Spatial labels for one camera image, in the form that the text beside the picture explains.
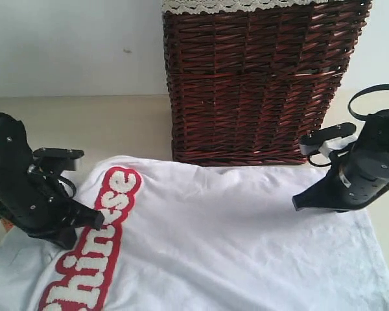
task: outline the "woven wicker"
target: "woven wicker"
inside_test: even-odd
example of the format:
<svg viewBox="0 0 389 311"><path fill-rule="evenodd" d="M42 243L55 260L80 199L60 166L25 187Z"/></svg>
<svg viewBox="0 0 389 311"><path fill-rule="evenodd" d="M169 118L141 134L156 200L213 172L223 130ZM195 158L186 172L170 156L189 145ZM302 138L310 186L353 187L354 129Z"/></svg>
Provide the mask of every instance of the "woven wicker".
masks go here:
<svg viewBox="0 0 389 311"><path fill-rule="evenodd" d="M163 14L173 159L300 164L348 68L370 0Z"/></svg>

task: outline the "white wall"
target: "white wall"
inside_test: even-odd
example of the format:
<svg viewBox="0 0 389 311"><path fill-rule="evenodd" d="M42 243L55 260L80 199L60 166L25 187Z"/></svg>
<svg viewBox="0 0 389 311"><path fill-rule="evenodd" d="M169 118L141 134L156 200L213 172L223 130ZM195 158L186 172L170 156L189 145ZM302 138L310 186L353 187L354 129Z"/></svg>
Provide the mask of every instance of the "white wall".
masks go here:
<svg viewBox="0 0 389 311"><path fill-rule="evenodd" d="M389 0L373 2L344 88L389 82ZM160 11L161 0L0 0L0 97L166 93Z"/></svg>

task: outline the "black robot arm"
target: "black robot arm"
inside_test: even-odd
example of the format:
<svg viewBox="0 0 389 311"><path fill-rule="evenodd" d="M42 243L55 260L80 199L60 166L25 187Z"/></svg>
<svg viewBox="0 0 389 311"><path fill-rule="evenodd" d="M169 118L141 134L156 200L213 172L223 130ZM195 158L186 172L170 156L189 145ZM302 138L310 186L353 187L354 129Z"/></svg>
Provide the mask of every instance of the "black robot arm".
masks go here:
<svg viewBox="0 0 389 311"><path fill-rule="evenodd" d="M350 106L359 96L386 90L389 84L369 87L351 99L350 113L366 122L359 138L350 138L356 128L352 123L301 138L302 153L309 158L323 153L331 160L331 169L325 178L293 197L297 211L306 207L338 212L359 210L389 191L389 109L365 116Z"/></svg>
<svg viewBox="0 0 389 311"><path fill-rule="evenodd" d="M102 213L72 199L75 186L61 176L74 170L83 155L81 150L55 148L32 152L23 123L0 113L0 218L64 249L75 245L75 228L100 229Z"/></svg>

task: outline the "lace trim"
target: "lace trim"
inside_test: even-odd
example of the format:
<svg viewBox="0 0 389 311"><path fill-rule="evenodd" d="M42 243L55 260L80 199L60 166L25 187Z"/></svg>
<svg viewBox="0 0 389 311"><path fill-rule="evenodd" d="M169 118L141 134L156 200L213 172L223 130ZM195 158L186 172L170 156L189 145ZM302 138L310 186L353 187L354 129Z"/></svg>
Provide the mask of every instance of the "lace trim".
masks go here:
<svg viewBox="0 0 389 311"><path fill-rule="evenodd" d="M163 0L162 11L174 14L209 14L224 12L253 12L257 8L268 9L280 6L309 5L310 3L327 3L332 0Z"/></svg>

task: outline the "white t-shirt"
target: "white t-shirt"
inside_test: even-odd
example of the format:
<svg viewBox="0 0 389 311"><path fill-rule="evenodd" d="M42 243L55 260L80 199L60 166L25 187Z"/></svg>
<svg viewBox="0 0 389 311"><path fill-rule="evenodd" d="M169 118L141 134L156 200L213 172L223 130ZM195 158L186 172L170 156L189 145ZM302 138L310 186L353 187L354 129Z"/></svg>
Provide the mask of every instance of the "white t-shirt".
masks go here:
<svg viewBox="0 0 389 311"><path fill-rule="evenodd" d="M324 170L202 168L115 157L77 200L100 231L72 251L15 228L0 245L0 310L389 310L389 271L366 211L291 198Z"/></svg>

